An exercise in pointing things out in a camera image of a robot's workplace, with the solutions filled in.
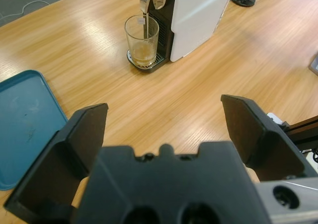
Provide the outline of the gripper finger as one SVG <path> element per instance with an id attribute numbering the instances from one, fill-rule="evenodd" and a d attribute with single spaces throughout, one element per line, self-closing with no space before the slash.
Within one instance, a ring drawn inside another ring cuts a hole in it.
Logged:
<path id="1" fill-rule="evenodd" d="M 317 177 L 286 133 L 251 99 L 221 96 L 227 129 L 242 162 L 260 181 Z"/>
<path id="2" fill-rule="evenodd" d="M 103 144 L 108 105 L 76 111 L 53 135 L 5 202 L 7 210 L 69 208 Z"/>

